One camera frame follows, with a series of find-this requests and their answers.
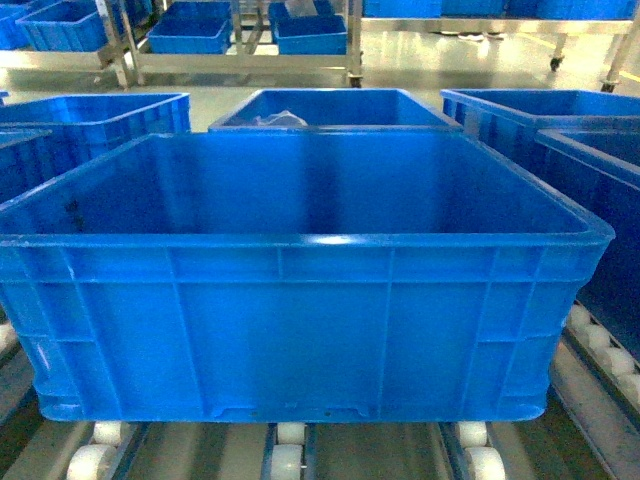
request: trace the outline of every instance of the metal frame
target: metal frame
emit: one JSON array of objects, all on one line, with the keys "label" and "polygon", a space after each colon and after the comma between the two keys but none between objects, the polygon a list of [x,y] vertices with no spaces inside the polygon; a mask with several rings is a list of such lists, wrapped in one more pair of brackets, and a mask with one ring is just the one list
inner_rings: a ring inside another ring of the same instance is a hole
[{"label": "metal frame", "polygon": [[[111,3],[94,0],[107,35],[107,44],[96,52],[36,52],[33,50],[0,51],[0,68],[16,70],[44,70],[52,72],[99,72],[114,65],[118,83],[122,88],[132,85],[132,71],[125,58],[126,44],[115,28]],[[122,15],[125,30],[131,31],[129,19]]]},{"label": "metal frame", "polygon": [[602,80],[603,92],[613,92],[619,83],[620,71],[634,41],[640,36],[640,8],[633,20],[532,20],[504,18],[365,18],[365,32],[502,32],[502,33],[550,33],[559,35],[551,60],[556,71],[564,59],[563,49],[568,34],[619,35],[621,40],[615,51],[609,73]]},{"label": "metal frame", "polygon": [[[346,55],[256,55],[262,32],[268,29],[264,22],[262,0],[255,0],[256,11],[243,13],[242,0],[231,0],[235,55],[166,55],[150,52],[147,39],[136,41],[130,26],[125,24],[129,49],[137,70],[138,84],[143,85],[145,73],[300,73],[309,69],[321,69],[342,73],[351,86],[360,86],[362,79],[361,23],[362,0],[345,1],[347,19]],[[156,2],[159,15],[163,8]],[[249,38],[243,40],[243,20],[255,20]]]}]

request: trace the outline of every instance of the white roller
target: white roller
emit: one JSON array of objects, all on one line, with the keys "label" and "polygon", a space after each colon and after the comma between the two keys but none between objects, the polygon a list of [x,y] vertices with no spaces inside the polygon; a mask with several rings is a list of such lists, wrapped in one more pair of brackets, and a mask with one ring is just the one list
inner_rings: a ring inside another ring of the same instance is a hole
[{"label": "white roller", "polygon": [[618,380],[622,391],[634,405],[640,407],[640,375],[623,375]]},{"label": "white roller", "polygon": [[471,480],[506,480],[502,458],[495,448],[471,447],[465,449]]},{"label": "white roller", "polygon": [[462,448],[484,447],[487,444],[487,425],[484,422],[456,423],[456,436]]},{"label": "white roller", "polygon": [[18,336],[10,323],[0,325],[0,352],[13,345]]},{"label": "white roller", "polygon": [[278,444],[304,445],[304,423],[284,422],[278,424]]},{"label": "white roller", "polygon": [[586,327],[591,323],[589,311],[582,305],[574,305],[569,312],[569,327],[575,331]]},{"label": "white roller", "polygon": [[271,455],[271,480],[300,480],[302,445],[275,445]]},{"label": "white roller", "polygon": [[609,332],[600,325],[587,325],[578,332],[578,338],[584,345],[594,351],[611,346]]},{"label": "white roller", "polygon": [[71,458],[67,480],[101,480],[107,472],[116,449],[111,445],[85,445]]},{"label": "white roller", "polygon": [[126,422],[96,422],[93,427],[93,441],[117,447],[124,440],[129,428]]},{"label": "white roller", "polygon": [[607,347],[598,350],[597,358],[602,367],[616,377],[630,375],[635,371],[633,357],[621,348]]}]

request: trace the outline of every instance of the plastic storage bin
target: plastic storage bin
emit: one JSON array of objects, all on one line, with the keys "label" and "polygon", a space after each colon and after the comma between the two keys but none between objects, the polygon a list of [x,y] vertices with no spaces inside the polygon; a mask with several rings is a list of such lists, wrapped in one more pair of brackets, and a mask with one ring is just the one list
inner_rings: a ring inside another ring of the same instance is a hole
[{"label": "plastic storage bin", "polygon": [[338,15],[280,20],[275,28],[280,55],[346,55],[347,27]]},{"label": "plastic storage bin", "polygon": [[188,132],[189,95],[67,95],[0,108],[0,128],[52,131],[56,173],[147,133]]},{"label": "plastic storage bin", "polygon": [[443,90],[444,112],[533,173],[540,129],[640,127],[640,98],[582,90]]},{"label": "plastic storage bin", "polygon": [[442,15],[450,17],[500,16],[505,0],[442,0]]},{"label": "plastic storage bin", "polygon": [[35,50],[93,52],[107,43],[95,4],[64,1],[16,21]]},{"label": "plastic storage bin", "polygon": [[222,18],[231,20],[230,2],[175,2],[162,18]]},{"label": "plastic storage bin", "polygon": [[0,204],[55,175],[47,131],[0,131]]},{"label": "plastic storage bin", "polygon": [[627,6],[624,10],[623,18],[632,18],[638,8],[638,0],[628,0]]},{"label": "plastic storage bin", "polygon": [[553,20],[616,20],[630,18],[629,0],[540,0],[538,3],[538,17]]},{"label": "plastic storage bin", "polygon": [[0,50],[15,50],[29,44],[16,25],[16,20],[26,14],[27,11],[20,5],[0,5]]},{"label": "plastic storage bin", "polygon": [[59,420],[540,415],[612,229],[462,134],[137,139],[0,207]]},{"label": "plastic storage bin", "polygon": [[507,17],[536,18],[539,0],[507,0]]},{"label": "plastic storage bin", "polygon": [[617,238],[578,298],[640,359],[640,132],[540,132],[539,176],[609,222]]},{"label": "plastic storage bin", "polygon": [[364,14],[372,18],[438,18],[442,0],[364,0]]},{"label": "plastic storage bin", "polygon": [[[333,5],[329,0],[316,0],[313,2],[318,15],[335,15]],[[291,18],[284,2],[276,2],[269,4],[269,28],[271,29],[271,39],[276,43],[276,24],[280,20],[288,20]]]},{"label": "plastic storage bin", "polygon": [[163,18],[149,32],[149,43],[153,53],[224,54],[229,31],[229,21],[221,18]]},{"label": "plastic storage bin", "polygon": [[209,128],[255,126],[256,118],[288,110],[310,126],[460,125],[409,92],[395,89],[259,90]]}]

